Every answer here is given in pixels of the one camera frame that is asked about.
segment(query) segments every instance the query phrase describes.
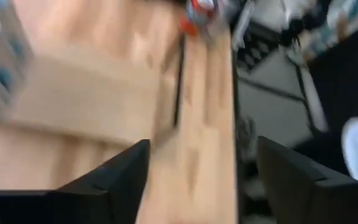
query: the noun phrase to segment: gray floor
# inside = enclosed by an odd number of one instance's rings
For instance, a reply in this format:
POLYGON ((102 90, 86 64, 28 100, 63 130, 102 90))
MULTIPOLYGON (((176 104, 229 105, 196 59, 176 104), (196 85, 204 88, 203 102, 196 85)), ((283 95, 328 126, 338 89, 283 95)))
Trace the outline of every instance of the gray floor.
MULTIPOLYGON (((258 0, 252 20, 270 29, 281 30, 288 18, 299 14, 309 2, 310 0, 258 0)), ((241 69, 237 71, 242 78, 303 97, 295 67, 287 61, 281 50, 272 53, 252 71, 252 75, 241 69)), ((303 70, 302 77, 314 125, 325 130, 324 114, 313 81, 306 70, 303 70)), ((239 99, 242 115, 248 115, 255 121, 258 135, 266 136, 284 146, 291 146, 311 136, 303 103, 241 82, 239 99)))
MULTIPOLYGON (((241 69, 238 72, 243 78, 302 97, 295 68, 279 50, 252 71, 252 75, 241 69)), ((311 136, 306 108, 302 102, 242 82, 239 82, 239 99, 242 115, 250 116, 255 121, 259 136, 268 137, 285 146, 311 136)))

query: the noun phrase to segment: red object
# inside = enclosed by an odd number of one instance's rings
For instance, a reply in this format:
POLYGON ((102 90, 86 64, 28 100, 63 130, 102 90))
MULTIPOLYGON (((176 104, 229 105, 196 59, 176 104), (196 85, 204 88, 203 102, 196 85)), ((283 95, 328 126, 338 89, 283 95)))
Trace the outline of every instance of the red object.
POLYGON ((194 23, 190 22, 187 18, 184 18, 180 21, 180 28, 183 32, 190 36, 197 36, 198 30, 194 23))
POLYGON ((203 8, 198 0, 190 0, 191 1, 191 5, 193 6, 193 9, 198 12, 198 13, 202 13, 202 14, 206 14, 209 18, 212 18, 214 16, 214 9, 205 9, 203 8))

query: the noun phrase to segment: black surface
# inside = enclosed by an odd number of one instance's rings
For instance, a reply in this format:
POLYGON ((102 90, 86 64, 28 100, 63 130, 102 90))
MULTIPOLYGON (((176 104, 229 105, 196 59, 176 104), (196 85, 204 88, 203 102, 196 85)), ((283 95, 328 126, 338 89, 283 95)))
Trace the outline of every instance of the black surface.
POLYGON ((244 164, 241 161, 241 138, 240 138, 240 132, 241 132, 241 117, 240 117, 240 107, 239 107, 239 90, 238 90, 238 74, 237 74, 237 57, 236 52, 231 52, 231 60, 232 60, 232 84, 233 84, 233 110, 234 110, 234 121, 235 121, 235 127, 234 132, 236 134, 236 140, 234 141, 234 150, 236 155, 236 174, 237 174, 237 222, 242 223, 242 213, 244 209, 244 201, 242 198, 242 185, 243 185, 243 167, 244 164))
POLYGON ((358 31, 309 64, 328 126, 358 116, 358 31))
POLYGON ((358 181, 269 139, 259 143, 259 174, 278 224, 358 223, 358 181))
POLYGON ((179 115, 180 115, 180 98, 181 98, 181 89, 182 89, 182 83, 183 83, 183 66, 185 61, 185 42, 186 38, 184 35, 180 37, 179 41, 179 50, 180 50, 180 58, 179 58, 179 71, 177 75, 177 93, 175 98, 175 110, 174 110, 174 117, 173 117, 173 127, 176 128, 179 123, 179 115))
POLYGON ((297 144, 293 150, 319 164, 350 176, 341 146, 342 131, 327 131, 297 144))
POLYGON ((250 133, 247 131, 247 123, 242 119, 239 114, 235 115, 236 125, 236 140, 235 140, 235 150, 236 150, 236 174, 237 174, 237 222, 243 223, 244 218, 246 217, 245 213, 245 202, 246 195, 243 191, 245 185, 244 179, 244 161, 241 159, 241 154, 249 149, 250 144, 250 133))
POLYGON ((149 156, 142 140, 58 190, 0 190, 0 223, 135 223, 149 156))
POLYGON ((298 80, 298 84, 299 84, 299 89, 301 90, 301 94, 303 96, 303 105, 305 106, 306 109, 306 117, 308 118, 308 122, 309 122, 309 130, 312 133, 312 135, 315 136, 319 134, 319 130, 314 125, 314 119, 311 115, 308 96, 306 95, 305 84, 303 83, 301 68, 298 65, 294 65, 294 67, 296 71, 296 79, 298 80))

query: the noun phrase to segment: wooden surface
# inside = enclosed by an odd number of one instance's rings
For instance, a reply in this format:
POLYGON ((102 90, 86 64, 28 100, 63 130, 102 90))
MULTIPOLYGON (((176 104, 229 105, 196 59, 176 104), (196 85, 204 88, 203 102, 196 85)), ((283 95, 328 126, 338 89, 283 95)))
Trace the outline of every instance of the wooden surface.
POLYGON ((128 147, 154 140, 159 73, 77 45, 34 52, 10 122, 128 147))
MULTIPOLYGON (((161 71, 181 13, 160 1, 48 0, 41 7, 39 1, 15 1, 33 44, 39 39, 85 44, 161 71)), ((236 222, 229 45, 228 33, 209 47, 186 41, 180 128, 154 146, 138 224, 236 222)), ((162 77, 161 126, 171 119, 176 71, 171 63, 162 77)), ((0 189, 56 188, 121 150, 105 142, 0 124, 0 189)))

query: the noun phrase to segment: wooden track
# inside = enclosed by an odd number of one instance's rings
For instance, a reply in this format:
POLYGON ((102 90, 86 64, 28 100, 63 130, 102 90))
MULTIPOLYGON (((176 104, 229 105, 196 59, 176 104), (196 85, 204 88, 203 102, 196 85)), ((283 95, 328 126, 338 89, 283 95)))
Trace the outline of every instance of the wooden track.
MULTIPOLYGON (((157 126, 169 127, 178 67, 175 62, 167 66, 165 59, 176 40, 181 9, 142 0, 15 2, 33 45, 39 40, 84 44, 160 70, 164 94, 157 126)), ((138 224, 236 222, 229 46, 228 33, 209 47, 186 40, 179 128, 154 146, 138 224)), ((0 189, 54 189, 123 149, 0 124, 0 189)))
POLYGON ((5 120, 128 147, 155 141, 161 74, 74 45, 34 52, 5 120))

